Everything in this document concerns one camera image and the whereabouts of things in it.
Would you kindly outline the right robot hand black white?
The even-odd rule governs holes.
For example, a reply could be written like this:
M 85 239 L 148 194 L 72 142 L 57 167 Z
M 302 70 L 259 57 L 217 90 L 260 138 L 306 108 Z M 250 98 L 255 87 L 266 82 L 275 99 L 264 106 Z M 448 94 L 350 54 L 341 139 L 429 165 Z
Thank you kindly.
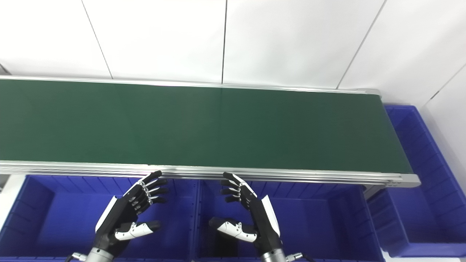
M 230 172 L 224 172 L 220 193 L 227 203 L 238 202 L 251 215 L 253 225 L 234 219 L 213 217 L 209 226 L 238 240 L 253 243 L 262 261 L 285 261 L 278 221 L 268 196 L 260 199 L 251 186 Z

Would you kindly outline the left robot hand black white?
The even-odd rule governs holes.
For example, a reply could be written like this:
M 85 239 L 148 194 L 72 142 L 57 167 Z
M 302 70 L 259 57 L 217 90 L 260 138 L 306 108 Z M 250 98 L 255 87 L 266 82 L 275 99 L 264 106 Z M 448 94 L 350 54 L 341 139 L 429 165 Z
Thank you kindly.
M 120 198 L 113 196 L 95 226 L 95 239 L 87 262 L 111 262 L 120 256 L 131 240 L 161 229 L 160 221 L 139 222 L 138 216 L 155 203 L 166 203 L 162 194 L 168 183 L 160 170 L 139 179 Z

